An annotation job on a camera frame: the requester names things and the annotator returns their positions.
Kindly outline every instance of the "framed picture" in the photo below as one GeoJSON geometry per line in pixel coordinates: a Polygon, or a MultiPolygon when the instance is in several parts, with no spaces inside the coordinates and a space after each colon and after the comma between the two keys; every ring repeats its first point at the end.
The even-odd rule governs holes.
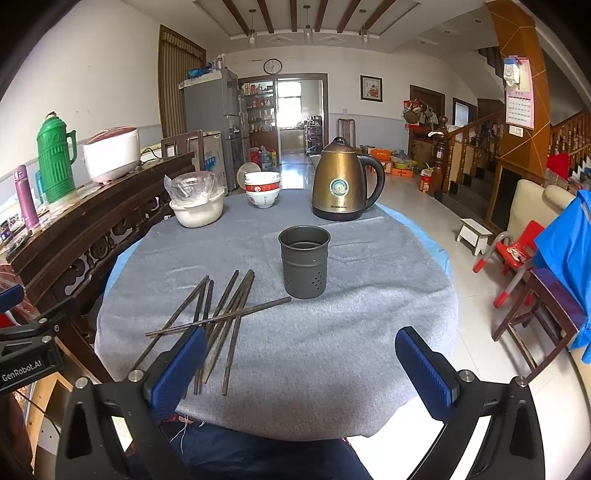
{"type": "Polygon", "coordinates": [[[372,102],[382,101],[382,79],[361,76],[361,99],[372,102]]]}

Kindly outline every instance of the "green thermos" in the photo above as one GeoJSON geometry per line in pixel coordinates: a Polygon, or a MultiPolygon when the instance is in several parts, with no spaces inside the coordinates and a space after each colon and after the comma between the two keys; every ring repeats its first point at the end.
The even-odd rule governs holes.
{"type": "Polygon", "coordinates": [[[72,164],[76,159],[76,130],[66,133],[66,124],[51,112],[37,134],[39,152],[39,170],[41,182],[49,203],[56,202],[74,190],[72,164]],[[72,140],[74,152],[70,160],[67,137],[72,140]]]}

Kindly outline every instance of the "electric kettle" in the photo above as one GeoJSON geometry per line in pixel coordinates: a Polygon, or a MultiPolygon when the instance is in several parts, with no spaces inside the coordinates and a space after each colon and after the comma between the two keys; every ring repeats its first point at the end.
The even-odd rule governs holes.
{"type": "Polygon", "coordinates": [[[355,220],[371,207],[384,189],[384,168],[368,155],[357,155],[343,137],[336,137],[322,151],[314,175],[312,211],[325,220],[355,220]],[[365,167],[378,175],[374,192],[367,198],[365,167]]]}

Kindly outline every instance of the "metal cup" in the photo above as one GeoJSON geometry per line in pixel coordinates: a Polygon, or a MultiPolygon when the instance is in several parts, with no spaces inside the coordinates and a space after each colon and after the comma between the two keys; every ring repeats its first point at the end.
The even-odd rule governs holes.
{"type": "Polygon", "coordinates": [[[279,234],[285,291],[313,299],[326,289],[330,234],[318,226],[292,226],[279,234]]]}

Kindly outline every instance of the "plastic bag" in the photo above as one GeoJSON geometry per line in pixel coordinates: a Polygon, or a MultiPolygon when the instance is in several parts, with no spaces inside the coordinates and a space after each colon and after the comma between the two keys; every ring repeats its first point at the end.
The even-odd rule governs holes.
{"type": "Polygon", "coordinates": [[[164,176],[164,188],[176,205],[197,206],[207,203],[223,190],[210,171],[183,173],[174,179],[164,176]]]}

